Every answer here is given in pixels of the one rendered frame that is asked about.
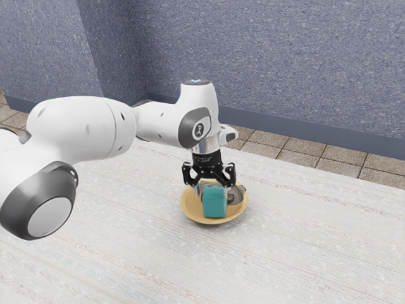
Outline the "tan shallow bowl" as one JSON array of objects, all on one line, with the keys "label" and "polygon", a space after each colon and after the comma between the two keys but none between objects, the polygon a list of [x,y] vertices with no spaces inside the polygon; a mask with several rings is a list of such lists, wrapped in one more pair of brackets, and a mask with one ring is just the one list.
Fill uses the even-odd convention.
[{"label": "tan shallow bowl", "polygon": [[241,183],[236,183],[232,188],[231,193],[234,195],[234,200],[231,204],[227,205],[227,212],[224,218],[207,218],[203,214],[202,196],[206,188],[209,187],[222,187],[221,184],[214,179],[200,180],[201,195],[196,196],[194,190],[187,186],[181,197],[180,207],[183,213],[191,220],[206,225],[224,224],[233,219],[236,219],[246,209],[249,202],[249,195],[247,189]]}]

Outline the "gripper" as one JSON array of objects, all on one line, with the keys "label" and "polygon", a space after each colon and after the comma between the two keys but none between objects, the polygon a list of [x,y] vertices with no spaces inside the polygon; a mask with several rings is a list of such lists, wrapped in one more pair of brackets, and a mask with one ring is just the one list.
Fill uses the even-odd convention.
[{"label": "gripper", "polygon": [[224,188],[227,205],[234,200],[231,193],[236,183],[235,163],[223,164],[220,150],[205,155],[192,153],[193,165],[185,161],[182,165],[184,184],[190,186],[196,196],[201,195],[201,178],[215,178]]}]

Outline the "teal block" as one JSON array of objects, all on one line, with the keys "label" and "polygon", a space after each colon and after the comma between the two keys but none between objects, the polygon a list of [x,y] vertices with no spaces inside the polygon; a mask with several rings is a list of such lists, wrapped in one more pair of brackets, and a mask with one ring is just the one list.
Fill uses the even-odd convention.
[{"label": "teal block", "polygon": [[206,188],[202,194],[203,214],[207,218],[224,218],[227,212],[227,192],[222,187]]}]

